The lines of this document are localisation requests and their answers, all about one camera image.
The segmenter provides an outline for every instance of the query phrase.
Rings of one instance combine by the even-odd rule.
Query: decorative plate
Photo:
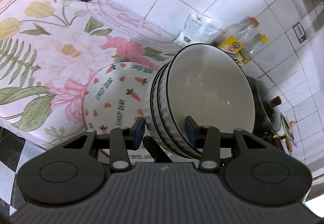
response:
[[[84,97],[87,128],[104,134],[120,126],[131,127],[143,117],[145,91],[155,73],[153,69],[130,62],[112,64],[98,72]]]

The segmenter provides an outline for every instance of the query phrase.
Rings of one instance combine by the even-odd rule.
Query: black and white checkered floor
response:
[[[17,185],[17,172],[30,159],[45,152],[44,149],[0,128],[0,213],[14,214],[25,201]]]

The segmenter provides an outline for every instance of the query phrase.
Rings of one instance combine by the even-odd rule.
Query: pot knob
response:
[[[282,102],[281,98],[279,96],[277,96],[276,98],[274,98],[270,101],[270,104],[272,107],[276,107],[276,106],[280,105],[281,102]]]

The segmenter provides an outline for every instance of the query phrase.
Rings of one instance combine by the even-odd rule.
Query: pink flower print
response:
[[[66,80],[63,88],[50,88],[50,91],[56,94],[52,100],[51,109],[55,110],[57,107],[67,104],[65,108],[67,120],[83,122],[82,105],[86,89],[87,85],[79,84],[73,80]]]
[[[106,36],[106,39],[107,43],[100,46],[103,50],[115,48],[116,54],[124,57],[139,57],[145,54],[143,46],[135,41],[127,41],[123,37],[111,36]]]
[[[128,62],[139,63],[154,70],[159,69],[148,58],[143,56],[145,49],[141,44],[135,41],[127,41],[123,37],[106,36],[106,39],[107,43],[100,46],[103,50],[116,49],[116,55],[125,57]]]
[[[32,44],[37,50],[36,63],[41,67],[33,77],[44,86],[63,88],[66,80],[85,85],[99,70],[114,63],[116,48],[100,48],[105,37],[72,26],[49,26],[46,31],[52,35],[40,35]]]

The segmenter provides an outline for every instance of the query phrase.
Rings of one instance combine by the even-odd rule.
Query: floral tablecloth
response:
[[[0,3],[0,126],[45,149],[85,130],[90,80],[114,62],[159,69],[174,37],[106,0]]]

